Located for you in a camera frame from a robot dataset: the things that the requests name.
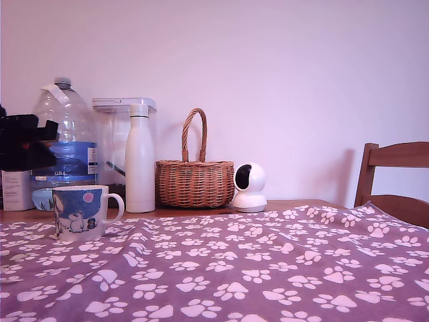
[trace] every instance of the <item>bottle cap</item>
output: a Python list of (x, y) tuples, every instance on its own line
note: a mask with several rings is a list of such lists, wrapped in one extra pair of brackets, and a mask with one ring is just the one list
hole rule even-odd
[(146, 116), (149, 117), (149, 108), (146, 104), (130, 104), (129, 116)]
[(72, 81), (67, 77), (56, 77), (54, 79), (54, 84), (58, 84), (58, 83), (67, 84), (71, 86)]

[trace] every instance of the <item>white security camera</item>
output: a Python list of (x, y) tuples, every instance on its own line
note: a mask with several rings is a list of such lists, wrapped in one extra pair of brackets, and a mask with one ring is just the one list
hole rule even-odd
[(267, 199), (261, 193), (265, 186), (265, 171), (258, 164), (249, 162), (238, 167), (234, 185), (239, 191), (233, 201), (237, 211), (257, 213), (265, 209)]

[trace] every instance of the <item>wooden table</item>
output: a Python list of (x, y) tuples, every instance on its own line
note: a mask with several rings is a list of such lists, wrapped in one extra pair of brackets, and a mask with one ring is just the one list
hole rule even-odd
[[(335, 208), (343, 208), (338, 205), (329, 203), (319, 199), (301, 199), (301, 200), (269, 200), (265, 211), (285, 210), (294, 208), (300, 205), (320, 205), (330, 206)], [(230, 204), (220, 208), (206, 208), (206, 209), (182, 209), (173, 207), (157, 208), (151, 213), (127, 213), (125, 212), (123, 218), (156, 218), (156, 217), (183, 217), (183, 216), (196, 216), (196, 215), (225, 215), (229, 213), (237, 213), (234, 207)], [(107, 217), (112, 219), (117, 214), (117, 209), (109, 209)], [(0, 222), (13, 223), (16, 221), (53, 221), (54, 213), (52, 211), (39, 211), (37, 209), (30, 209), (27, 211), (0, 211)]]

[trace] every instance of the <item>mug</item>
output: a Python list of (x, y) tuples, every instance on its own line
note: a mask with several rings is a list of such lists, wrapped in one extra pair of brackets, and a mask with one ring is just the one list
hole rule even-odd
[[(108, 186), (61, 186), (52, 189), (56, 237), (65, 242), (102, 238), (106, 227), (119, 220), (124, 211), (122, 198), (109, 193)], [(107, 199), (119, 205), (116, 218), (107, 219)]]

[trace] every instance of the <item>black object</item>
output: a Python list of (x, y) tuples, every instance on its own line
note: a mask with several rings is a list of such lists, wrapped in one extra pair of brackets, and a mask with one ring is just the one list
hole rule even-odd
[(235, 183), (240, 189), (246, 189), (249, 186), (249, 175), (252, 167), (250, 164), (241, 166), (235, 174)]
[(33, 114), (0, 118), (0, 169), (26, 171), (56, 164), (55, 155), (42, 142), (58, 140), (58, 123), (47, 121), (45, 127), (38, 123)]

